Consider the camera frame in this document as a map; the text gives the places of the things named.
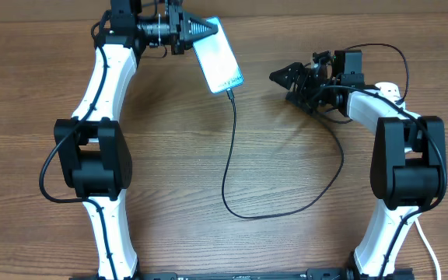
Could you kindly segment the blue smartphone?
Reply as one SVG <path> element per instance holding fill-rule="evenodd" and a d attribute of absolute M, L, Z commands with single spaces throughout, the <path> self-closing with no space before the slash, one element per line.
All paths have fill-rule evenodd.
<path fill-rule="evenodd" d="M 193 49 L 210 92 L 216 94 L 241 86 L 244 78 L 219 17 L 206 21 L 216 25 L 218 32 L 194 42 Z"/>

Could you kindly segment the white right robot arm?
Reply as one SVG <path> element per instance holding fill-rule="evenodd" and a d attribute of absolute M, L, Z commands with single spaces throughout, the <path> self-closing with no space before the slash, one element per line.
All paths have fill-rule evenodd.
<path fill-rule="evenodd" d="M 292 63 L 269 78 L 308 114 L 330 105 L 375 136 L 369 181 L 376 206 L 366 233 L 346 267 L 312 268 L 307 278 L 412 279 L 413 271 L 395 261 L 412 225 L 446 193 L 443 120 L 408 111 L 393 83 L 367 84 L 354 47 L 315 53 L 309 64 Z"/>

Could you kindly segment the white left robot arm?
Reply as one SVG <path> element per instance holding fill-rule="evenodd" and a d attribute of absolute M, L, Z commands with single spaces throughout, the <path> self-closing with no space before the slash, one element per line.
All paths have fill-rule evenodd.
<path fill-rule="evenodd" d="M 99 267 L 94 279 L 140 279 L 138 255 L 131 242 L 126 207 L 132 159 L 119 118 L 128 86 L 143 52 L 164 47 L 183 54 L 194 42 L 218 33 L 218 26 L 195 16 L 180 1 L 167 1 L 165 12 L 143 16 L 140 1 L 112 1 L 91 28 L 95 65 L 86 92 L 69 119 L 54 125 L 65 183 L 92 224 Z"/>

